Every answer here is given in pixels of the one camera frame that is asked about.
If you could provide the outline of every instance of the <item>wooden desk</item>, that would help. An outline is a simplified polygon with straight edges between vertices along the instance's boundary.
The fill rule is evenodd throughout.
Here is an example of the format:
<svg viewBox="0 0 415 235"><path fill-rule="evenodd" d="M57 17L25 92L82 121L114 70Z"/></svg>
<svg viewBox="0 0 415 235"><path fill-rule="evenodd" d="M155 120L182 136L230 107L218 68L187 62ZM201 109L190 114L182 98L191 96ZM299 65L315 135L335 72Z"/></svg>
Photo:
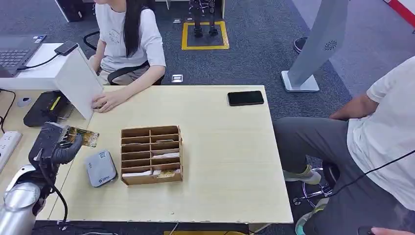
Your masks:
<svg viewBox="0 0 415 235"><path fill-rule="evenodd" d="M228 92L252 90L262 91L265 104L228 105ZM119 171L120 130L160 125L180 126L183 182L90 185L86 156L108 149ZM88 129L100 136L97 148L80 150L65 180L69 220L293 222L263 86L153 86L108 113L95 113ZM58 200L50 219L63 214Z"/></svg>
<svg viewBox="0 0 415 235"><path fill-rule="evenodd" d="M44 91L16 91L16 100L10 109L10 112L4 123L5 131L19 131L22 133L22 139L14 150L12 156L10 156L7 164L4 166L3 171L0 173L0 192L1 197L12 180L13 176L16 174L18 169L24 165L29 164L29 152L33 146L35 139L37 138L40 128L29 128L23 124L23 117L32 107L33 103L37 100L39 95ZM32 102L29 106L18 107L17 101L24 97L30 97ZM3 117L6 113L10 103L13 100L13 94L8 92L0 93L0 115ZM62 124L67 124L71 126L77 126L81 128L86 128L88 126L88 121L83 119L83 117L76 110L72 113L68 121L62 122ZM59 174L56 179L56 187L61 188L65 177L69 171L70 164L61 165L59 168ZM55 201L58 198L57 194L51 194L46 201L46 205L40 214L37 216L37 219L48 219L50 213L52 212Z"/></svg>

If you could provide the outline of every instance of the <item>long black hair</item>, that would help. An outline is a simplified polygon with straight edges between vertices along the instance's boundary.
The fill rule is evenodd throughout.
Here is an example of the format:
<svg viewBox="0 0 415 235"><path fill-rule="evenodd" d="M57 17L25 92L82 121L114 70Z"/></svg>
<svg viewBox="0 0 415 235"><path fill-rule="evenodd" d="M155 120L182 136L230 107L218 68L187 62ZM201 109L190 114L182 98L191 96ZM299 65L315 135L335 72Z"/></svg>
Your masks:
<svg viewBox="0 0 415 235"><path fill-rule="evenodd" d="M140 45L139 26L141 11L151 9L154 11L154 0L125 0L126 12L124 19L124 43L127 57L134 55Z"/></svg>

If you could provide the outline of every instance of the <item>woman's hand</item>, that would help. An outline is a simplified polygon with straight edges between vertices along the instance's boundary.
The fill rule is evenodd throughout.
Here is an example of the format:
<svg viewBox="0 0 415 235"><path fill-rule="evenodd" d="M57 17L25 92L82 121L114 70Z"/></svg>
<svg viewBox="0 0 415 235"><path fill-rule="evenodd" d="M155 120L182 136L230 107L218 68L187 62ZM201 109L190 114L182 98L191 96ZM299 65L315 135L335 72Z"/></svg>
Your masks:
<svg viewBox="0 0 415 235"><path fill-rule="evenodd" d="M124 89L112 92L105 92L96 95L92 100L92 108L98 109L98 112L105 113L115 108L121 103L127 101L131 96Z"/></svg>

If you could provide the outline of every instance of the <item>white t-shirt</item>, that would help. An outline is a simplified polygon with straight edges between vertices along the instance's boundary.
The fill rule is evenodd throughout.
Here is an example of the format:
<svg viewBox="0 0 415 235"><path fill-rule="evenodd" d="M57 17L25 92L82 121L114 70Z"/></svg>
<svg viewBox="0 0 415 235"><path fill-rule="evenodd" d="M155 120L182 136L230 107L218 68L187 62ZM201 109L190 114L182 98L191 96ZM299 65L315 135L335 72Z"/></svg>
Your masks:
<svg viewBox="0 0 415 235"><path fill-rule="evenodd" d="M140 66L148 60L150 66L166 66L163 42L156 24L156 16L151 9L141 12L139 25L140 45L131 57L126 56L124 43L125 12L115 12L108 4L95 5L99 38L107 45L101 61L103 70L113 72L125 67Z"/></svg>
<svg viewBox="0 0 415 235"><path fill-rule="evenodd" d="M347 132L348 149L363 172L415 150L415 57L376 81L367 95L379 106L371 116L351 119ZM415 154L368 177L415 211Z"/></svg>

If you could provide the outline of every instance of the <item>office chair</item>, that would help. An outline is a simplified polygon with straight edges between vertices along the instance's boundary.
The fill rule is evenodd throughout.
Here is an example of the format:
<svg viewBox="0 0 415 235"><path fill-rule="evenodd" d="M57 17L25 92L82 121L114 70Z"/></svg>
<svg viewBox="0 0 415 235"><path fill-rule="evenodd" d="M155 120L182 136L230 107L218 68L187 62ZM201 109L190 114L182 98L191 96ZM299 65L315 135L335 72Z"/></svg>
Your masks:
<svg viewBox="0 0 415 235"><path fill-rule="evenodd" d="M96 35L96 34L99 34L99 31L90 33L90 34L88 34L88 35L86 35L84 37L84 43L85 43L85 45L87 45L88 47L90 47L91 49L93 49L95 51L96 51L96 47L94 45L92 45L91 43L88 42L88 38L91 37L91 36L93 36L93 35ZM116 79L117 77L120 77L122 75L125 75L125 74L127 74L129 72L133 72L133 71L137 70L138 69L137 67L125 67L125 68L121 68L121 69L115 70L114 72L112 72L112 73L110 73L108 75L108 82L110 83L110 85L113 85L113 86L118 85L117 83L113 82L114 79ZM164 75L159 80L157 80L155 83L153 83L153 86L159 86L159 85L161 85L161 81L163 79L164 79Z"/></svg>
<svg viewBox="0 0 415 235"><path fill-rule="evenodd" d="M317 196L330 196L333 193L333 189L334 186L336 185L336 182L338 181L339 177L340 177L340 171L339 168L337 167L337 165L331 163L331 162L327 162L327 161L323 161L323 166L320 168L314 168L313 169L315 172L322 172L323 176L324 176L324 180L322 180L319 184L318 187L320 188L319 191L316 192L311 192L308 193L307 192L307 188L306 188L306 183L302 183L302 192L304 194L303 197L296 197L293 199L293 203L294 205L298 206L301 204L301 201L304 200L305 198L308 198L307 201L308 203L315 208L316 204L314 204L313 201L311 201L311 198L313 197L317 197Z"/></svg>

